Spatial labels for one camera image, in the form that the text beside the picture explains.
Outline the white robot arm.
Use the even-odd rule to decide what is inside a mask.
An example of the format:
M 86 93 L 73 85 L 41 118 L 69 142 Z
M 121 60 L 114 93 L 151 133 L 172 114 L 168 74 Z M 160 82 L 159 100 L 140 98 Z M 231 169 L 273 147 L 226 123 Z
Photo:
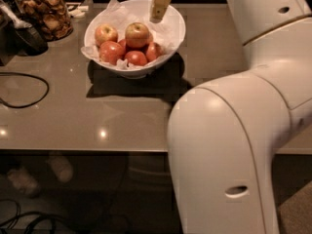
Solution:
M 271 166 L 312 117 L 305 0 L 227 0 L 248 69 L 175 104 L 170 170 L 184 234 L 279 234 Z

